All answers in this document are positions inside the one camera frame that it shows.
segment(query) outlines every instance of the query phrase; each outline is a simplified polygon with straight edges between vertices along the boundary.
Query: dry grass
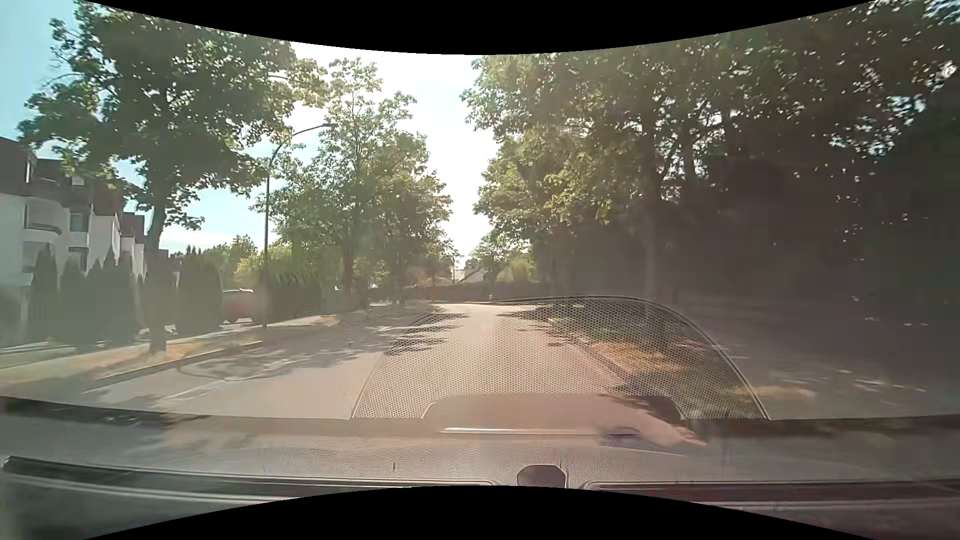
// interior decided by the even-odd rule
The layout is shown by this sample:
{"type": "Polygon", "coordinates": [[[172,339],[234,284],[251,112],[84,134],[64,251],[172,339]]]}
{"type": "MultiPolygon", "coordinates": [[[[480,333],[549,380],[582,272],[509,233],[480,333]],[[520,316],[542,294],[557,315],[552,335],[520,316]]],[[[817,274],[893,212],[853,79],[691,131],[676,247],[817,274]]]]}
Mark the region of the dry grass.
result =
{"type": "Polygon", "coordinates": [[[634,373],[676,373],[686,369],[676,362],[667,360],[661,353],[644,351],[635,343],[597,341],[590,346],[597,353],[634,373]]]}

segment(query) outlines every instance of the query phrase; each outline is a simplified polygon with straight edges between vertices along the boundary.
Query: white building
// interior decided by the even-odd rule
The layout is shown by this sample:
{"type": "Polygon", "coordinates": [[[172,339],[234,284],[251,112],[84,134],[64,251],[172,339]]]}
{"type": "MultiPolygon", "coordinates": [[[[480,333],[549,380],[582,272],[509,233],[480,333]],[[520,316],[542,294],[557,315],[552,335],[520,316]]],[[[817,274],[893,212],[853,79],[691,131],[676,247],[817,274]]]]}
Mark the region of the white building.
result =
{"type": "Polygon", "coordinates": [[[142,275],[144,216],[124,212],[125,203],[117,190],[67,177],[59,160],[0,137],[0,292],[19,301],[25,317],[36,257],[48,244],[61,272],[68,258],[86,271],[112,249],[118,258],[130,253],[142,275]]]}
{"type": "Polygon", "coordinates": [[[480,283],[483,281],[483,275],[480,268],[457,268],[453,270],[453,282],[480,283]]]}

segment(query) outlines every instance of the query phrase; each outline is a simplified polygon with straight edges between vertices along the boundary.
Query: red car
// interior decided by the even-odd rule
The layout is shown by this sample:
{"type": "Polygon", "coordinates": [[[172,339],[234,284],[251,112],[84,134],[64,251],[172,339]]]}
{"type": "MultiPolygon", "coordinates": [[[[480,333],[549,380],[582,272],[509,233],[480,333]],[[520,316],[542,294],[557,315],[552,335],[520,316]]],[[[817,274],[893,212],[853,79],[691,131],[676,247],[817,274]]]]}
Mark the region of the red car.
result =
{"type": "Polygon", "coordinates": [[[256,301],[250,289],[224,291],[224,318],[229,323],[237,319],[253,319],[256,322],[256,301]]]}

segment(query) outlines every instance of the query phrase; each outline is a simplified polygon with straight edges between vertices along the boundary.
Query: blue sky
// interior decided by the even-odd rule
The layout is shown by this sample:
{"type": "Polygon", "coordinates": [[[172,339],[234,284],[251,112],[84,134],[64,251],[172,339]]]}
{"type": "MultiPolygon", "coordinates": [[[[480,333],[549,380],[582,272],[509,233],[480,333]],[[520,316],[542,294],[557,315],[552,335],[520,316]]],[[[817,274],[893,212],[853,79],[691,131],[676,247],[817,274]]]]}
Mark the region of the blue sky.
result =
{"type": "MultiPolygon", "coordinates": [[[[0,136],[16,138],[16,124],[31,114],[23,104],[45,81],[58,74],[51,63],[53,40],[49,20],[52,17],[71,19],[74,5],[71,0],[2,0],[2,3],[0,136]]],[[[427,135],[429,167],[437,170],[446,182],[446,193],[453,199],[453,215],[445,228],[457,249],[466,255],[490,227],[486,217],[473,215],[472,206],[481,184],[480,173],[496,152],[490,133],[475,132],[464,121],[468,111],[459,96],[475,78],[475,72],[470,69],[472,58],[314,44],[297,44],[296,50],[299,56],[314,58],[322,64],[343,57],[376,62],[385,93],[400,90],[417,98],[418,102],[411,108],[414,119],[406,121],[403,128],[427,135]]],[[[322,111],[306,108],[296,110],[288,121],[294,129],[322,122],[322,111]]],[[[304,134],[295,141],[307,145],[300,151],[302,157],[309,158],[315,149],[311,136],[304,134]]],[[[121,164],[120,169],[125,175],[133,174],[132,168],[125,164],[121,164]]],[[[262,187],[255,190],[254,196],[262,191],[262,187]]],[[[200,201],[188,209],[191,215],[205,218],[203,227],[196,232],[169,228],[160,244],[172,251],[181,251],[187,244],[208,247],[228,241],[235,234],[249,234],[259,245],[263,241],[263,214],[250,211],[251,202],[225,190],[206,190],[201,193],[200,201]]]]}

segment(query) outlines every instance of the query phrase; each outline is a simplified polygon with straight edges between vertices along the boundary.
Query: road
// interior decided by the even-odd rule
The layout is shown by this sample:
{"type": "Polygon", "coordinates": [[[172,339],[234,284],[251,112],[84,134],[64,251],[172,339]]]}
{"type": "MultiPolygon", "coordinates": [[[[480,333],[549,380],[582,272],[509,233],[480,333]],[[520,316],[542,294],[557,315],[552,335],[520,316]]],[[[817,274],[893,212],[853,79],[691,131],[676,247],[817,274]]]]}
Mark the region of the road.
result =
{"type": "MultiPolygon", "coordinates": [[[[583,345],[526,316],[531,309],[449,304],[419,321],[419,315],[406,314],[342,323],[280,346],[78,391],[58,401],[260,417],[418,417],[447,396],[598,393],[623,382],[583,345]]],[[[749,334],[730,321],[699,323],[728,349],[771,417],[960,412],[960,384],[952,376],[911,375],[902,365],[910,362],[902,359],[879,357],[871,363],[863,356],[777,345],[772,332],[749,334]]]]}
{"type": "Polygon", "coordinates": [[[581,347],[551,335],[548,324],[510,316],[519,310],[448,305],[415,326],[410,316],[344,323],[282,347],[206,360],[62,401],[300,418],[349,418],[356,408],[357,416],[403,417],[419,416],[431,401],[458,393],[592,393],[616,383],[581,347]]]}

